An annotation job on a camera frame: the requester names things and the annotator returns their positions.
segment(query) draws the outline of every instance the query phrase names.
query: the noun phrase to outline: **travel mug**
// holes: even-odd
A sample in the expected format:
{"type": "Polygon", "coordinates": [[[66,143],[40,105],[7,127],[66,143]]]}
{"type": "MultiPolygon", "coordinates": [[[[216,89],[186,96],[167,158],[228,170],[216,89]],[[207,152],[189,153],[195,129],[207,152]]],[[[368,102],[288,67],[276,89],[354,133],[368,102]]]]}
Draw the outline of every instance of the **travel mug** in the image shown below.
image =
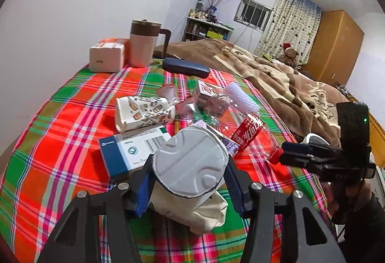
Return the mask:
{"type": "Polygon", "coordinates": [[[171,31],[161,29],[161,23],[149,22],[147,20],[133,20],[131,26],[131,53],[128,64],[133,67],[142,68],[151,64],[155,44],[159,34],[164,34],[166,39],[163,47],[163,58],[166,56],[167,47],[171,37],[171,31]]]}

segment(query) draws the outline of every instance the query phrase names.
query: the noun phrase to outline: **brown blanket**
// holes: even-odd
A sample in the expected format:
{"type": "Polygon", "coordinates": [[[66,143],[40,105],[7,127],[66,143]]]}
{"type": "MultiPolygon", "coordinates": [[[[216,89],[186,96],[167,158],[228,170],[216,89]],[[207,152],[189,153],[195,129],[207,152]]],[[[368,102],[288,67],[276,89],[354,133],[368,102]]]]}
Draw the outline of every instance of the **brown blanket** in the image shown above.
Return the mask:
{"type": "MultiPolygon", "coordinates": [[[[158,46],[155,51],[162,51],[158,46]]],[[[339,144],[336,103],[346,98],[330,85],[315,82],[282,63],[271,63],[227,41],[203,39],[173,43],[169,55],[249,80],[300,142],[309,133],[339,144]]]]}

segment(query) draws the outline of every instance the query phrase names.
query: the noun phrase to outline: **plaid bedsheet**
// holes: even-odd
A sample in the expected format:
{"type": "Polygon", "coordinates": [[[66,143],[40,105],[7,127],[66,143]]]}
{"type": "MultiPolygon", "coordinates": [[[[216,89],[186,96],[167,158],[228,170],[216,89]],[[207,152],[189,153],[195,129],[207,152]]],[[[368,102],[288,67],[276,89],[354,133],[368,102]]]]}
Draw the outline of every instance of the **plaid bedsheet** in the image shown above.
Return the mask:
{"type": "MultiPolygon", "coordinates": [[[[44,104],[18,141],[1,184],[0,233],[21,263],[37,260],[49,233],[78,191],[94,194],[112,188],[97,141],[116,134],[116,98],[154,96],[163,84],[173,83],[183,100],[191,95],[197,79],[162,70],[160,60],[154,60],[148,68],[126,67],[112,75],[83,68],[44,104]]],[[[205,82],[225,87],[234,79],[261,106],[261,117],[279,144],[294,141],[248,81],[211,70],[205,82]]],[[[177,118],[167,130],[174,135],[185,126],[177,118]]],[[[236,157],[238,168],[272,190],[302,190],[321,215],[328,217],[315,176],[280,164],[271,166],[253,154],[253,144],[250,149],[236,157]]],[[[226,222],[202,236],[153,211],[134,220],[132,229],[143,262],[238,262],[249,220],[242,220],[234,211],[226,189],[219,192],[229,203],[226,222]]],[[[272,262],[280,259],[281,220],[275,217],[272,262]]],[[[101,219],[100,235],[102,260],[110,262],[105,217],[101,219]]]]}

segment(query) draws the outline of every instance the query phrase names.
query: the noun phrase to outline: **barcode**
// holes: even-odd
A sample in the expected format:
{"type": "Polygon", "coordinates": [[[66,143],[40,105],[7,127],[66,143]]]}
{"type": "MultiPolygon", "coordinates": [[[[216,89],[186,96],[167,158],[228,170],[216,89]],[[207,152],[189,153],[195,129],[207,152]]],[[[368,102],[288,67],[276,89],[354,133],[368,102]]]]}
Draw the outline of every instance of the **barcode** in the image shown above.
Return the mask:
{"type": "Polygon", "coordinates": [[[158,136],[147,139],[145,142],[150,152],[155,153],[166,141],[164,140],[163,136],[158,136]]]}

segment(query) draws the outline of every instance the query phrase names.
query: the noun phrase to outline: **curtain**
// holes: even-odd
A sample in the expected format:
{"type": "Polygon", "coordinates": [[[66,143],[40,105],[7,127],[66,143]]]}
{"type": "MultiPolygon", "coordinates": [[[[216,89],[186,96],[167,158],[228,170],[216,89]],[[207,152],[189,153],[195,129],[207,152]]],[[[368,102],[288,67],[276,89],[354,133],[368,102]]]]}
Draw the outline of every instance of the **curtain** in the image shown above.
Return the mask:
{"type": "Polygon", "coordinates": [[[322,8],[311,0],[276,0],[254,54],[277,58],[282,45],[290,43],[300,55],[299,64],[307,64],[321,14],[322,8]]]}

